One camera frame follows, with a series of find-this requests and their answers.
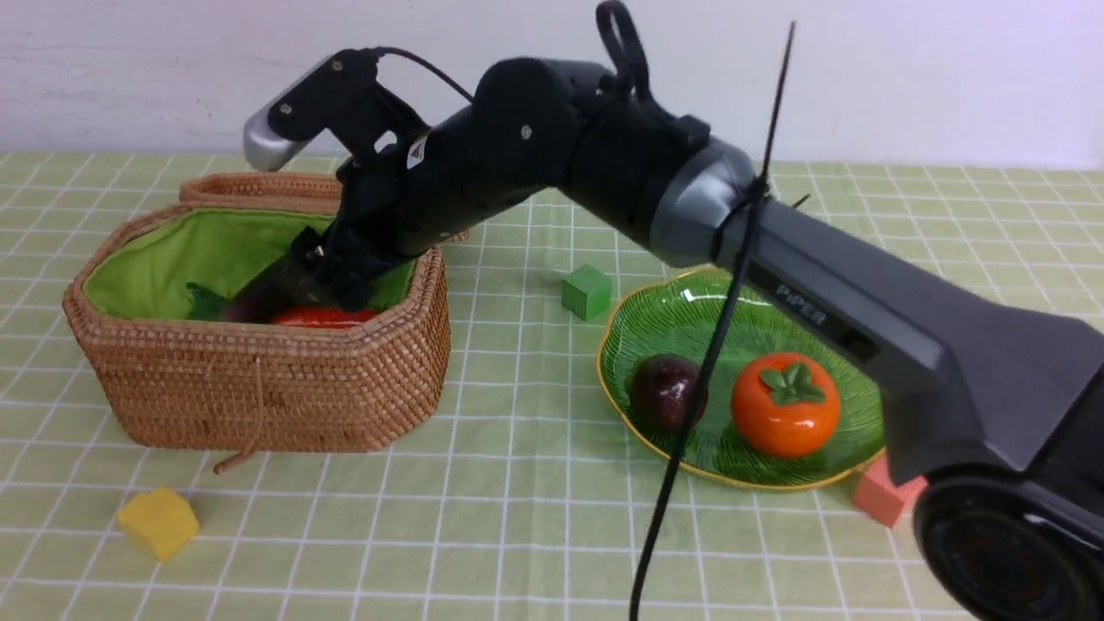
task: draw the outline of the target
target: plum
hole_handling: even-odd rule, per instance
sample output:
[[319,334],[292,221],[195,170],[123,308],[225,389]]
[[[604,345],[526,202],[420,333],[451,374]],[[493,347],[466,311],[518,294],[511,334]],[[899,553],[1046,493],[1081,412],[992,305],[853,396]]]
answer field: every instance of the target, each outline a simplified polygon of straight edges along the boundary
[[[628,399],[633,411],[649,424],[668,433],[678,433],[690,404],[690,393],[698,382],[699,368],[693,361],[672,354],[645,358],[633,371]],[[694,424],[705,413],[709,389],[694,415]]]

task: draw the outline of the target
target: pink cube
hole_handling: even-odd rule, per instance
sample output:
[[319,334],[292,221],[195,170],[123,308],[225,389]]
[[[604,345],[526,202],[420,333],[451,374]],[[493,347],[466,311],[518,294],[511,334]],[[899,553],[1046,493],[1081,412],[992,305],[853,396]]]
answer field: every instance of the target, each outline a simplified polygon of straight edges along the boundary
[[851,502],[880,524],[893,528],[926,486],[927,481],[923,476],[900,487],[893,485],[890,481],[889,461],[883,454],[862,474]]

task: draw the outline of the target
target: wicker basket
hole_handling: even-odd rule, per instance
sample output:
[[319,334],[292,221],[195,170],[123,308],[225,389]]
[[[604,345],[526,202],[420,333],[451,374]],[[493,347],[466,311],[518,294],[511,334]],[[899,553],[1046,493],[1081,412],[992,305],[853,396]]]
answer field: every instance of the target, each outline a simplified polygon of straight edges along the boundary
[[[180,186],[182,202],[258,204],[270,203],[273,198],[288,206],[320,204],[335,212],[341,201],[341,183],[332,175],[312,172],[220,172]],[[468,236],[468,231],[460,231],[444,242],[464,242]]]
[[[200,208],[181,202],[112,233],[67,287],[63,308],[126,433],[146,446],[365,452],[437,409],[452,350],[440,246],[416,263],[408,294],[349,329],[144,320],[100,314],[84,284],[124,244]],[[272,199],[231,209],[332,213],[329,203]]]

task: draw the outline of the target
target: yellow cube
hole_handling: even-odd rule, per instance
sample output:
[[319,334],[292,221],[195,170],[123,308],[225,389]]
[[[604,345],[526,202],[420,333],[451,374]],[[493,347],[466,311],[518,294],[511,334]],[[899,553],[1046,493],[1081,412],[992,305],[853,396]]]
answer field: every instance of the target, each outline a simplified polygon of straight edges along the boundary
[[164,562],[199,533],[188,501],[168,487],[138,494],[116,516],[130,541]]

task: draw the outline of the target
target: robotic arm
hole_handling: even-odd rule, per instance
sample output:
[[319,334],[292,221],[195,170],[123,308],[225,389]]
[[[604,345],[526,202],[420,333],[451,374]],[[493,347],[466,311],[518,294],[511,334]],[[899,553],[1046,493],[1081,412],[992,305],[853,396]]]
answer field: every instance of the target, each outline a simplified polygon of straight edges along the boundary
[[[762,182],[751,158],[656,103],[619,2],[597,23],[616,72],[505,60],[432,127],[376,82],[383,55],[405,54],[386,48],[338,52],[274,98],[246,124],[251,166],[278,170],[328,129],[351,154],[341,204],[226,318],[359,309],[383,274],[546,188],[669,265],[732,270],[749,227],[734,207]],[[764,200],[747,283],[882,388],[891,477],[928,480],[914,528],[945,588],[983,619],[1104,618],[1104,336]]]

